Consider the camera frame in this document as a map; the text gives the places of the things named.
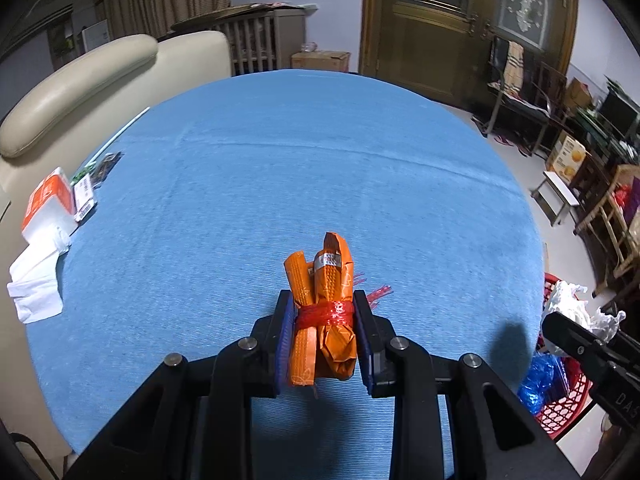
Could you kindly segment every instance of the double door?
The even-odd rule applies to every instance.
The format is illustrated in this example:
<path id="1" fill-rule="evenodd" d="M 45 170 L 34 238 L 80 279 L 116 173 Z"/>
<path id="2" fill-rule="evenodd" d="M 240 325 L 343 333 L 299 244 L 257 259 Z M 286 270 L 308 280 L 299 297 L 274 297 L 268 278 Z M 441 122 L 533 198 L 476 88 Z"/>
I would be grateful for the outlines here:
<path id="1" fill-rule="evenodd" d="M 517 41 L 562 70 L 573 43 L 573 31 L 567 30 L 575 28 L 573 4 L 573 0 L 380 0 L 374 74 L 434 100 L 469 108 L 486 92 L 494 34 Z"/>

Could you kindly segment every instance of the black monitor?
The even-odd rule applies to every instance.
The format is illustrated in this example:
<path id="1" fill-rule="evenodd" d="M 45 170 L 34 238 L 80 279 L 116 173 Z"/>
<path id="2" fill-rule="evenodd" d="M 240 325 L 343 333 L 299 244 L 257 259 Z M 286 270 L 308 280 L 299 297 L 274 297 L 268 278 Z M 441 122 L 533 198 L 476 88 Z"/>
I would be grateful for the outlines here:
<path id="1" fill-rule="evenodd" d="M 599 113 L 615 128 L 613 133 L 617 137 L 628 137 L 638 125 L 638 108 L 612 91 L 604 99 Z"/>

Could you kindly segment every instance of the orange wrapper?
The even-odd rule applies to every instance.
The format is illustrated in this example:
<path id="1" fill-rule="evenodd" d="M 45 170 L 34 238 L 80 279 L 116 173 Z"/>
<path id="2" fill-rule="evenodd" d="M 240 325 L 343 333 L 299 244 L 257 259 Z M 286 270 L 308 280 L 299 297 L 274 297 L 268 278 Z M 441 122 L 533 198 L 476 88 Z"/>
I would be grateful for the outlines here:
<path id="1" fill-rule="evenodd" d="M 298 308 L 353 298 L 351 253 L 336 233 L 326 234 L 324 248 L 313 262 L 307 263 L 299 251 L 285 260 L 284 267 Z M 312 385 L 315 377 L 346 380 L 353 375 L 355 360 L 356 339 L 348 324 L 302 328 L 294 337 L 289 379 L 295 386 Z"/>

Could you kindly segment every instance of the round table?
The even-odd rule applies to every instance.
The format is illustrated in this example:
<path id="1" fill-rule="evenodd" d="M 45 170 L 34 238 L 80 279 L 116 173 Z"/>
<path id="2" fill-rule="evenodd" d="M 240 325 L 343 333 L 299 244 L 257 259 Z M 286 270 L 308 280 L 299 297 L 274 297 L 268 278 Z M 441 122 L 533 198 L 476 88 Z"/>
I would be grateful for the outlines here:
<path id="1" fill-rule="evenodd" d="M 270 314 L 283 261 L 347 240 L 376 314 L 430 353 L 475 352 L 511 387 L 529 366 L 542 243 L 520 187 L 441 105 L 356 75 L 283 70 L 154 107 L 62 258 L 64 310 L 27 325 L 51 415 L 81 452 L 164 355 L 216 354 Z M 388 475 L 393 399 L 347 382 L 257 399 L 257 477 Z M 445 435 L 447 470 L 452 472 Z"/>

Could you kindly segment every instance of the white tissue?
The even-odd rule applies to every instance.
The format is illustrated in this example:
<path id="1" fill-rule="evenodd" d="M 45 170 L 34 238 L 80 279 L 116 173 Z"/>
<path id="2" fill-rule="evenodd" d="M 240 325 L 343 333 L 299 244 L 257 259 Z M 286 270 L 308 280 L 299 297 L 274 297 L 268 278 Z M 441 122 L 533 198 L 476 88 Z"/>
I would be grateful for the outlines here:
<path id="1" fill-rule="evenodd" d="M 21 322 L 32 323 L 62 312 L 56 265 L 70 244 L 69 236 L 59 227 L 42 230 L 9 267 L 12 282 L 6 288 Z"/>
<path id="2" fill-rule="evenodd" d="M 544 320 L 545 317 L 552 312 L 559 312 L 587 329 L 597 338 L 602 339 L 605 343 L 611 341 L 620 327 L 620 322 L 625 319 L 626 313 L 620 310 L 618 315 L 613 317 L 610 314 L 604 314 L 598 309 L 593 316 L 589 316 L 585 309 L 587 302 L 576 300 L 574 297 L 576 292 L 587 292 L 587 288 L 585 286 L 563 282 L 562 280 L 558 281 L 554 290 L 551 292 L 551 296 L 545 303 L 542 319 Z M 545 340 L 545 347 L 551 354 L 566 357 L 566 354 L 561 348 L 558 348 L 544 336 L 543 338 Z"/>

